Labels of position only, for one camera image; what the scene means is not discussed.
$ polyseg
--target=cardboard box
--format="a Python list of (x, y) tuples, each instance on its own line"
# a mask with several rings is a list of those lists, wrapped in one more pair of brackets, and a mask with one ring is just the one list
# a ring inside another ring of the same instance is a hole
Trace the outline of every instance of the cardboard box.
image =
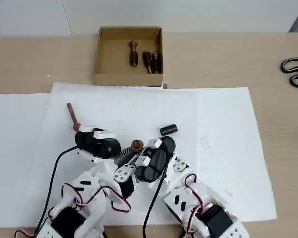
[[(136, 40), (138, 65), (129, 62), (129, 42)], [(160, 54), (160, 74), (148, 74), (142, 52)], [(95, 66), (95, 85), (161, 86), (163, 81), (163, 51), (161, 27), (101, 27)]]

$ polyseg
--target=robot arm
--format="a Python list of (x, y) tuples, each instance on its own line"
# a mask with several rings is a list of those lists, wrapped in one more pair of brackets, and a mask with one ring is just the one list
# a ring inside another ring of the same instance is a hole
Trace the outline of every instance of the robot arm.
[[(171, 137), (151, 140), (144, 148), (137, 141), (138, 146), (120, 151), (113, 134), (100, 131), (95, 135), (95, 128), (90, 128), (76, 134), (79, 154), (96, 165), (64, 185), (61, 201), (49, 212), (52, 222), (44, 225), (39, 238), (45, 237), (46, 229), (59, 234), (54, 238), (101, 237), (106, 199), (115, 211), (128, 212), (131, 206), (126, 199), (137, 183), (144, 182), (156, 191), (161, 179), (159, 195), (182, 224), (185, 237), (249, 237), (240, 220), (228, 211), (226, 201), (198, 181), (192, 169), (175, 154)], [(166, 177), (162, 178), (166, 166)]]
[[(248, 238), (249, 234), (242, 222), (229, 212), (228, 203), (209, 186), (197, 180), (192, 169), (174, 153), (173, 143), (170, 137), (162, 137), (154, 143), (165, 144), (171, 156), (166, 177), (159, 177), (154, 182), (148, 183), (148, 186), (156, 191), (157, 184), (163, 179), (159, 195), (169, 211), (182, 224), (186, 232), (184, 237)], [(152, 153), (149, 152), (149, 154), (154, 154), (155, 148), (150, 148)], [(147, 171), (147, 178), (142, 179), (140, 173), (136, 171), (138, 179), (142, 181), (155, 179), (149, 174), (152, 175), (154, 170), (159, 170), (159, 166), (153, 168), (153, 165), (157, 165), (161, 160), (163, 161), (161, 156), (154, 154), (150, 158), (152, 164), (149, 164), (151, 166), (149, 170), (151, 171)], [(137, 167), (137, 170), (143, 171), (147, 168), (148, 166), (141, 169)]]

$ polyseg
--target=scissors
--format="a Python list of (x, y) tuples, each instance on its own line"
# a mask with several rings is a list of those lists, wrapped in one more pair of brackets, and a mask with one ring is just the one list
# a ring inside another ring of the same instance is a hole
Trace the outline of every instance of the scissors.
[(293, 86), (298, 88), (298, 83), (296, 82), (296, 80), (298, 79), (298, 66), (293, 67), (293, 68), (287, 68), (287, 64), (290, 62), (298, 62), (298, 57), (292, 57), (292, 58), (288, 58), (286, 60), (284, 60), (281, 65), (280, 65), (280, 70), (283, 73), (297, 73), (296, 75), (292, 76), (289, 79), (289, 83)]

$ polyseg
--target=wooden tabletop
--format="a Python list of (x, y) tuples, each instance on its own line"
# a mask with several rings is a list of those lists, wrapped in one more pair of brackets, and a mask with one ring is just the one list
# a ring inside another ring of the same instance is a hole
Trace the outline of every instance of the wooden tabletop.
[[(278, 217), (246, 227), (251, 237), (298, 238), (298, 89), (279, 71), (283, 59), (298, 56), (298, 34), (166, 34), (163, 45), (169, 87), (249, 87)], [(96, 46), (96, 36), (0, 39), (0, 93), (92, 84)], [(110, 238), (141, 237), (137, 226), (106, 230)], [(0, 238), (13, 231), (0, 229)], [(179, 231), (150, 226), (148, 237), (177, 238)]]

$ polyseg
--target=bolt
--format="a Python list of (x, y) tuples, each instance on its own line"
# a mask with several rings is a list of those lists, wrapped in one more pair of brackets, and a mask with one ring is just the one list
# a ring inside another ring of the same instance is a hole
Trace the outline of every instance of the bolt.
[(152, 70), (151, 70), (151, 53), (148, 51), (144, 51), (143, 52), (143, 61), (144, 61), (144, 65), (147, 69), (147, 73), (152, 74)]
[(133, 151), (142, 151), (144, 143), (141, 140), (133, 140), (131, 143), (131, 150)]
[(67, 103), (67, 107), (68, 107), (68, 110), (70, 112), (70, 116), (72, 118), (73, 124), (74, 124), (73, 129), (75, 131), (79, 131), (79, 127), (81, 126), (81, 124), (79, 124), (78, 121), (77, 121), (77, 118), (76, 118), (75, 113), (73, 111), (72, 105), (70, 103)]
[(135, 40), (132, 40), (129, 42), (129, 46), (130, 46), (130, 66), (135, 67), (138, 65), (138, 53), (136, 51), (136, 47), (137, 47), (138, 43)]
[(153, 73), (158, 73), (158, 53), (153, 52), (152, 53), (152, 72)]

